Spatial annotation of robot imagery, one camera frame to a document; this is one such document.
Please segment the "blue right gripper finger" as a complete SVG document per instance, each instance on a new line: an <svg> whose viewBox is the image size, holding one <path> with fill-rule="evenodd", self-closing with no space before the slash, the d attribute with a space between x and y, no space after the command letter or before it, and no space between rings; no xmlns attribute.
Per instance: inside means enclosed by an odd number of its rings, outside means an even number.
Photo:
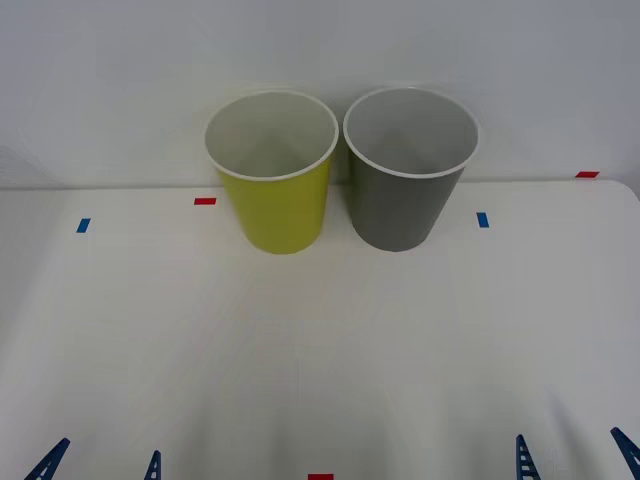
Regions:
<svg viewBox="0 0 640 480"><path fill-rule="evenodd" d="M540 480L540 474L535 466L527 443L522 434L516 437L516 479Z"/></svg>
<svg viewBox="0 0 640 480"><path fill-rule="evenodd" d="M618 427L610 431L629 468L640 468L639 447Z"/></svg>

